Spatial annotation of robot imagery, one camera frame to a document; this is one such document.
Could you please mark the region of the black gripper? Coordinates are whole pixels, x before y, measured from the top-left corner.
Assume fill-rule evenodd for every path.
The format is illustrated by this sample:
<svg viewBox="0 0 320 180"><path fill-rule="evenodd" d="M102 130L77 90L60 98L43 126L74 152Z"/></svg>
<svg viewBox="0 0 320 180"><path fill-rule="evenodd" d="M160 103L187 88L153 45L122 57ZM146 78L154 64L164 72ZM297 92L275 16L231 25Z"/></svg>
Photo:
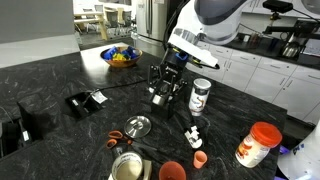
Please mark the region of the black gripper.
<svg viewBox="0 0 320 180"><path fill-rule="evenodd" d="M188 82L183 80L182 73L188 62L189 55L182 50L176 48L168 48L165 56L159 65L159 79L156 83L156 89L162 84L169 85L167 97L171 96L171 100L175 101L181 94L183 89L188 85ZM158 67L149 66L148 70L148 90L154 92L154 82L158 76Z"/></svg>

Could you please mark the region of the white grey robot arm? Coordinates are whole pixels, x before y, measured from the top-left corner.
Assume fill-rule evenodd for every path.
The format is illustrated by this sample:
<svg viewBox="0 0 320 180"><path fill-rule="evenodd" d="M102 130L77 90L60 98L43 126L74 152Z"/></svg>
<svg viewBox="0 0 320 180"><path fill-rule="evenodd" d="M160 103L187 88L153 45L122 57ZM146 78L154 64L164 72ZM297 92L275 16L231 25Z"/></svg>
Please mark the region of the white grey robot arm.
<svg viewBox="0 0 320 180"><path fill-rule="evenodd" d="M182 72L192 58L215 67L218 60L197 43L214 45L231 42L238 33L243 9L253 0L189 0L166 43L167 50L158 66L149 70L151 102L164 105L183 88Z"/></svg>

